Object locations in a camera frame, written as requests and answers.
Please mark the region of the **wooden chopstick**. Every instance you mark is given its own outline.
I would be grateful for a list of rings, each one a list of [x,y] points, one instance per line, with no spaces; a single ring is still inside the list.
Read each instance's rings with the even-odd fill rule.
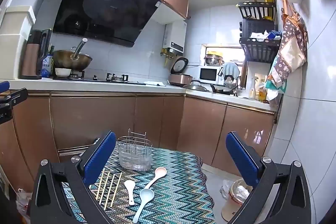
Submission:
[[[109,187],[108,187],[108,192],[107,196],[105,199],[105,204],[104,204],[104,210],[107,210],[108,208],[112,208],[114,204],[114,200],[116,199],[117,193],[118,193],[118,188],[120,186],[122,178],[122,172],[113,174],[112,180],[110,181]]]
[[[105,190],[108,184],[109,176],[110,176],[110,171],[103,171],[100,177],[100,181],[99,181],[97,193],[96,193],[96,200],[98,201],[99,204],[102,203],[102,199],[104,197]]]
[[[106,174],[104,174],[104,177],[101,179],[100,192],[97,198],[98,203],[101,206],[108,204],[109,197],[114,187],[115,178],[116,174],[113,173],[112,171],[108,171]]]

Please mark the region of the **white ceramic spoon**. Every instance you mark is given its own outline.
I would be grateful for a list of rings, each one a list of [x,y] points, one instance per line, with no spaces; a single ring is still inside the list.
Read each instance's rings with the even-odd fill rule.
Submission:
[[[126,180],[124,182],[124,186],[128,193],[128,199],[129,199],[129,205],[133,206],[134,203],[134,197],[133,197],[133,191],[135,188],[135,182],[133,180]]]

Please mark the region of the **pink plastic spoon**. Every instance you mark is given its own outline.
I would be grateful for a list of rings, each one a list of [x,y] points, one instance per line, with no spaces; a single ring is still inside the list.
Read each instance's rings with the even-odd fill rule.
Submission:
[[[167,175],[167,169],[165,167],[158,167],[155,169],[154,178],[145,186],[145,189],[150,189],[150,187],[160,178]]]

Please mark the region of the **trash bin with bag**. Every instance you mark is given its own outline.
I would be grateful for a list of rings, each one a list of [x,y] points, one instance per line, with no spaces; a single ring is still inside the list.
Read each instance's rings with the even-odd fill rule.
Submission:
[[[220,193],[226,202],[221,211],[222,218],[229,222],[251,192],[252,187],[247,185],[242,178],[236,181],[223,180]]]

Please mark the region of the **brown electric kettle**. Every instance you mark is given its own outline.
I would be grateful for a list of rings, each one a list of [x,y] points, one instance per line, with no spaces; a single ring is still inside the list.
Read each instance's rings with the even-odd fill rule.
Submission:
[[[49,53],[51,29],[32,30],[26,44],[21,79],[41,79],[43,60]]]

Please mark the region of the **black gas stove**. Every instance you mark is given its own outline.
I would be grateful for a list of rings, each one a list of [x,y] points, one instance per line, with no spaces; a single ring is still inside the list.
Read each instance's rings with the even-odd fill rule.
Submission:
[[[96,75],[93,75],[91,79],[86,79],[84,71],[74,71],[72,70],[70,75],[67,77],[61,77],[55,75],[54,80],[64,80],[64,81],[85,81],[93,83],[114,83],[114,84],[131,84],[131,85],[145,85],[138,81],[130,81],[128,75],[117,76],[116,74],[107,73],[104,79],[98,78]]]

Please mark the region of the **white appliance at left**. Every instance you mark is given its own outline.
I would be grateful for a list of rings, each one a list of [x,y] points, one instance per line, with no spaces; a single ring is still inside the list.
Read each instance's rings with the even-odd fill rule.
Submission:
[[[1,23],[0,78],[18,79],[25,46],[36,17],[32,6],[9,6]]]

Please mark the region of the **yellow oil bottle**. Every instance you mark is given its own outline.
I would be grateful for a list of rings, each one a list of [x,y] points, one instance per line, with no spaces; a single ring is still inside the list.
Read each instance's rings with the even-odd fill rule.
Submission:
[[[266,83],[260,82],[258,88],[259,88],[258,100],[261,102],[266,101],[266,95],[267,95]]]

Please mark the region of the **zigzag patterned table cloth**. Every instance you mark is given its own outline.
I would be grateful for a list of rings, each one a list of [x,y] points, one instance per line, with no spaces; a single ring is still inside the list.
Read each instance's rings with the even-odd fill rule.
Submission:
[[[215,223],[214,202],[207,192],[206,175],[202,172],[202,159],[189,152],[163,148],[152,149],[153,164],[145,172],[128,170],[120,166],[118,150],[114,149],[97,181],[89,186],[96,198],[103,171],[122,172],[118,193],[112,208],[105,210],[113,223],[132,223],[141,205],[139,193],[154,178],[155,169],[165,167],[167,175],[157,180],[151,190],[154,198],[144,207],[139,223]],[[134,205],[129,205],[126,180],[133,180]]]

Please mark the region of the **black range hood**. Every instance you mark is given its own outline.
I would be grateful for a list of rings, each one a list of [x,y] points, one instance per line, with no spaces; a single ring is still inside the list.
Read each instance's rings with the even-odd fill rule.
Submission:
[[[159,0],[62,0],[53,30],[131,48],[160,4]]]

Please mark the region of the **white microwave oven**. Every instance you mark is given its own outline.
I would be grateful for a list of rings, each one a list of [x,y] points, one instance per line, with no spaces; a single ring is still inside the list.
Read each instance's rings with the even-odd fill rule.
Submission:
[[[198,66],[196,79],[205,84],[219,84],[222,70],[221,66]]]

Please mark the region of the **patterned hanging apron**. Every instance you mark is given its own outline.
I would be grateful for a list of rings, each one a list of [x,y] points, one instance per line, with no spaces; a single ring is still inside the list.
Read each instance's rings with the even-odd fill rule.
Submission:
[[[284,94],[290,74],[307,61],[309,39],[306,24],[288,0],[282,2],[282,38],[266,80],[267,101]]]

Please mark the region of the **metal pot on microwave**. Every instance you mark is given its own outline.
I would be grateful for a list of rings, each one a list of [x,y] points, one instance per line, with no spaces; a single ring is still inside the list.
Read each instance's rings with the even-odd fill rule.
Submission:
[[[220,67],[223,64],[223,57],[221,55],[207,53],[204,57],[205,65]]]

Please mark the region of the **brown rice cooker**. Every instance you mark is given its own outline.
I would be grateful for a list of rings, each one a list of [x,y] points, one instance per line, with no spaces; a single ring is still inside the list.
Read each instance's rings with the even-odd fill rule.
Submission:
[[[184,74],[184,71],[187,68],[189,60],[185,57],[178,57],[171,67],[170,75],[168,78],[168,83],[170,85],[183,87],[189,85],[193,80],[193,77],[187,74]]]

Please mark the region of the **black wall rack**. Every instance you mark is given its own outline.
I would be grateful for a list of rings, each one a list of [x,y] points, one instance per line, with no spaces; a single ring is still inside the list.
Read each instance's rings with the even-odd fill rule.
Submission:
[[[242,21],[239,22],[240,47],[247,61],[271,64],[280,42],[264,35],[278,30],[277,9],[274,2],[239,2]]]

